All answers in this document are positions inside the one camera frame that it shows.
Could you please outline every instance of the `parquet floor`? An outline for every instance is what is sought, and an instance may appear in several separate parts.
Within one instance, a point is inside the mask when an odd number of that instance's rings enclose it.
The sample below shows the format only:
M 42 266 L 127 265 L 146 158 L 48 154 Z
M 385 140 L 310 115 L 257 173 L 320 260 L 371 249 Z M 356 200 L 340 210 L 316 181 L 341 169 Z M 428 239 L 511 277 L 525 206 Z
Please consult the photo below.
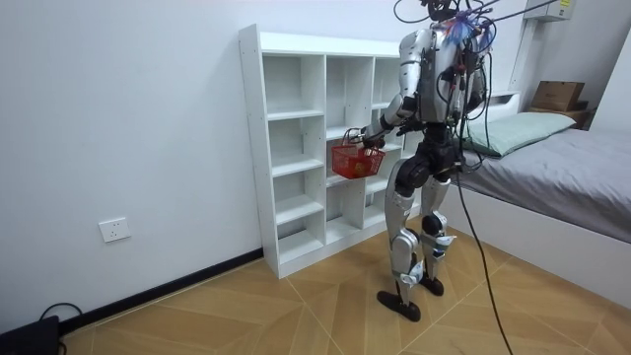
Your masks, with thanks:
M 418 220 L 411 226 L 418 228 Z M 421 287 L 409 322 L 379 304 L 393 292 L 386 234 L 278 280 L 264 261 L 66 337 L 69 355 L 507 354 L 474 240 L 443 263 L 446 293 Z M 631 311 L 485 246 L 516 354 L 631 354 Z

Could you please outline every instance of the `light green pillow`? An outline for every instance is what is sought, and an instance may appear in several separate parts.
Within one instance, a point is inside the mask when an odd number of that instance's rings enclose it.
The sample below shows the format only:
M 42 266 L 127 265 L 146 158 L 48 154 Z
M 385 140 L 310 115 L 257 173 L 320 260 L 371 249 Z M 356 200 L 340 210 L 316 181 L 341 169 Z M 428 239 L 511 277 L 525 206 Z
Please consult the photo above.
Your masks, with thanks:
M 532 143 L 543 140 L 554 133 L 571 127 L 574 119 L 558 113 L 524 112 L 488 123 L 489 147 L 487 147 L 484 123 L 470 124 L 469 132 L 464 129 L 464 149 L 491 157 L 505 157 Z

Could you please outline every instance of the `black foot plate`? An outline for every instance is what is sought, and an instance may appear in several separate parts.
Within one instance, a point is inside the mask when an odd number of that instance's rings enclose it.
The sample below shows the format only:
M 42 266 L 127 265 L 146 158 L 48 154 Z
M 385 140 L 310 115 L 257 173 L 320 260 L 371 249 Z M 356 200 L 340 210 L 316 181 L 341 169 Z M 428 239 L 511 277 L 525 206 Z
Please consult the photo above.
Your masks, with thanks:
M 423 287 L 428 289 L 434 296 L 440 297 L 445 294 L 445 287 L 438 277 L 432 280 L 429 276 L 423 275 L 423 279 L 419 282 L 419 284 L 423 285 Z
M 411 321 L 421 320 L 421 310 L 418 309 L 418 306 L 414 305 L 412 302 L 410 302 L 409 306 L 403 305 L 398 295 L 380 291 L 377 294 L 377 300 L 391 311 L 397 312 Z

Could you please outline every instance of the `red plastic basket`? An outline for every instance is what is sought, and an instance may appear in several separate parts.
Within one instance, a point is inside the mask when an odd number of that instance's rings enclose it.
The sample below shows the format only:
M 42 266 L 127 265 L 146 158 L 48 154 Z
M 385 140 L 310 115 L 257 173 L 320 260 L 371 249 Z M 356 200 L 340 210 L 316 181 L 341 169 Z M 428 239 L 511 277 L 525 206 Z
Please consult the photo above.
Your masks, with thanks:
M 350 129 L 344 133 L 342 145 L 331 148 L 333 172 L 345 178 L 366 178 L 376 175 L 386 153 L 375 148 L 358 148 L 350 144 Z

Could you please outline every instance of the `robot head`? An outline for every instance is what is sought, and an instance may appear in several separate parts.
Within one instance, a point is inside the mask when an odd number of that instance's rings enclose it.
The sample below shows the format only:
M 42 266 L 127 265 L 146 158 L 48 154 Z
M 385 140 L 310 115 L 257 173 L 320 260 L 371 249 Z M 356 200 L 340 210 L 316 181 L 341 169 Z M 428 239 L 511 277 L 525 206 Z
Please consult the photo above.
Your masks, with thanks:
M 453 9 L 450 8 L 452 3 L 456 5 Z M 451 19 L 458 13 L 455 0 L 421 0 L 421 6 L 427 6 L 430 18 L 436 22 Z

